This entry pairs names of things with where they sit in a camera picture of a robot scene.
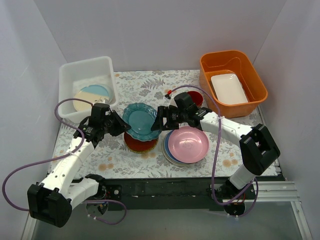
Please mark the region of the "teal scalloped plate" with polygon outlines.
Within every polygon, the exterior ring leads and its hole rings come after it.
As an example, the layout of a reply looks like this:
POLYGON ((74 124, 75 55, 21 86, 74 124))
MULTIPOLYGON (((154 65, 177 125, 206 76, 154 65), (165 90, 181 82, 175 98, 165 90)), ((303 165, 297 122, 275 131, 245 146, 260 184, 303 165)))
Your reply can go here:
POLYGON ((148 142, 160 135, 160 130, 152 131, 157 111, 150 105, 136 102, 129 104, 123 111, 122 119, 131 126, 126 132, 135 140, 148 142))

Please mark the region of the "cream blue leaf plate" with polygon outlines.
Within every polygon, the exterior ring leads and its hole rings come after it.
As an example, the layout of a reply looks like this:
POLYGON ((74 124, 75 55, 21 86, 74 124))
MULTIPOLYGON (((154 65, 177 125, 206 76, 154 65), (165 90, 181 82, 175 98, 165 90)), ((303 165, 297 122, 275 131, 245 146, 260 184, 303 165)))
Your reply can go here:
POLYGON ((75 96, 75 99, 81 99, 96 103, 109 104, 108 86, 106 84, 92 84, 83 87, 75 96))

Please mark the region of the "white deep round plate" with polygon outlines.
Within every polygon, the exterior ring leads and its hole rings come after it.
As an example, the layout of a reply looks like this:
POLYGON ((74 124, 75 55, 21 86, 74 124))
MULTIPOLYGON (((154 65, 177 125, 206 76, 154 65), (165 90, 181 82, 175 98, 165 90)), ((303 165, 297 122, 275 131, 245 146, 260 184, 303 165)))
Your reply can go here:
POLYGON ((115 90, 112 86, 107 86, 107 91, 108 91, 108 96, 109 96, 109 100, 108 100, 108 104, 109 105, 113 105, 116 103, 116 95, 115 95, 115 90))

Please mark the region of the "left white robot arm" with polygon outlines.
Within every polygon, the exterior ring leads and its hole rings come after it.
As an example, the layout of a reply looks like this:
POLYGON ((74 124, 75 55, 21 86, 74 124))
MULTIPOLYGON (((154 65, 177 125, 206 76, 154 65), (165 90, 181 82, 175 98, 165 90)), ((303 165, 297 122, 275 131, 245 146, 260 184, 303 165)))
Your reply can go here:
POLYGON ((82 203, 100 205, 124 204, 110 196, 107 180, 97 174, 88 174, 79 183, 72 181, 94 152, 105 135, 119 136, 131 127, 108 104, 95 103, 90 116, 75 128, 69 149, 56 167, 41 182, 32 184, 27 191, 29 214, 32 218, 63 227, 75 207, 82 203))

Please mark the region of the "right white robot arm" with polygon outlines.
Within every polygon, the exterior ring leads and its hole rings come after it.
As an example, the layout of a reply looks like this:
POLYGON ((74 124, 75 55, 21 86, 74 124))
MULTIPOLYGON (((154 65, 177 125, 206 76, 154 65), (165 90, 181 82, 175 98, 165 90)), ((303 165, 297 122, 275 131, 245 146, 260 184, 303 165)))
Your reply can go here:
POLYGON ((177 130, 180 124, 187 123, 203 132, 216 133, 218 138, 226 139, 240 148, 242 165, 223 185, 212 191, 212 196, 231 200, 239 198, 254 178, 261 176, 281 155, 265 125, 240 124, 218 115, 209 108, 197 107, 186 92, 177 94, 173 101, 173 105, 158 106, 151 130, 177 130))

